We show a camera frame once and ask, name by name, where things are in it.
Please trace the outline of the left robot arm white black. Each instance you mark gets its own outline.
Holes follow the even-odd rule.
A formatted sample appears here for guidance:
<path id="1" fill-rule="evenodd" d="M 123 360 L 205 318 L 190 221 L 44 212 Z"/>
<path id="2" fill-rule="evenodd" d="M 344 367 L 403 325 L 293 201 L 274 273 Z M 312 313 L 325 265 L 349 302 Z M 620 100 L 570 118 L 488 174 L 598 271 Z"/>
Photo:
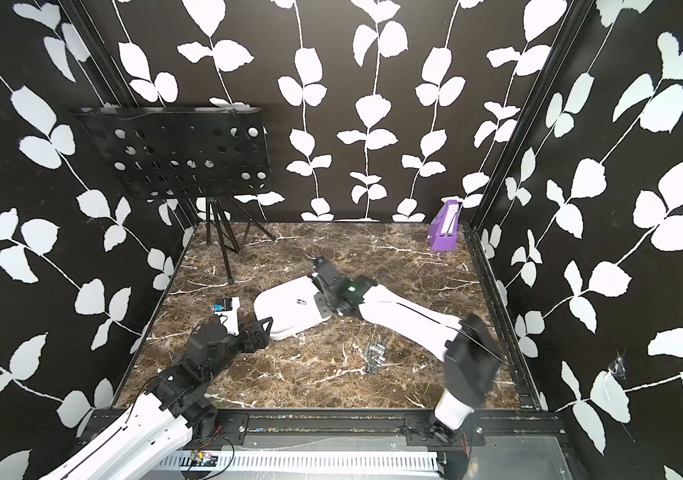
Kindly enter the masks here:
<path id="1" fill-rule="evenodd" d="M 266 348 L 274 320 L 231 334 L 219 316 L 199 324 L 173 364 L 149 381 L 133 405 L 47 479 L 140 479 L 194 440 L 209 441 L 218 410 L 206 398 L 241 354 Z"/>

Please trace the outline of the pile of chrome sockets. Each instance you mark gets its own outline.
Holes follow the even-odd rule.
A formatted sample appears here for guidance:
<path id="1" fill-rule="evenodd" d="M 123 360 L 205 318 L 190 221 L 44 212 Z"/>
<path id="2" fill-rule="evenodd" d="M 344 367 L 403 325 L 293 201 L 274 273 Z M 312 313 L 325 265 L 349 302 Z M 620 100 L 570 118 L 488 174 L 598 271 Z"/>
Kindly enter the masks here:
<path id="1" fill-rule="evenodd" d="M 363 358 L 365 358 L 363 371 L 367 374 L 376 374 L 387 363 L 385 354 L 387 354 L 387 339 L 369 342 L 363 352 Z"/>

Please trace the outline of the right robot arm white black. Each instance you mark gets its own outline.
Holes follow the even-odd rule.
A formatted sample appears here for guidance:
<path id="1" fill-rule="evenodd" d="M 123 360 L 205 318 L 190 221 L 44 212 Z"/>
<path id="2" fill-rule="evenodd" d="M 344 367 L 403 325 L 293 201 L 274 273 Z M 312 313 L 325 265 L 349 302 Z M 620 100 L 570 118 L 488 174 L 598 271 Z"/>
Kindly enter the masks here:
<path id="1" fill-rule="evenodd" d="M 415 304 L 363 275 L 349 279 L 329 260 L 314 260 L 313 284 L 325 306 L 383 326 L 431 352 L 443 362 L 443 394 L 423 435 L 452 444 L 467 420 L 493 390 L 505 364 L 485 322 L 477 315 L 459 318 Z"/>

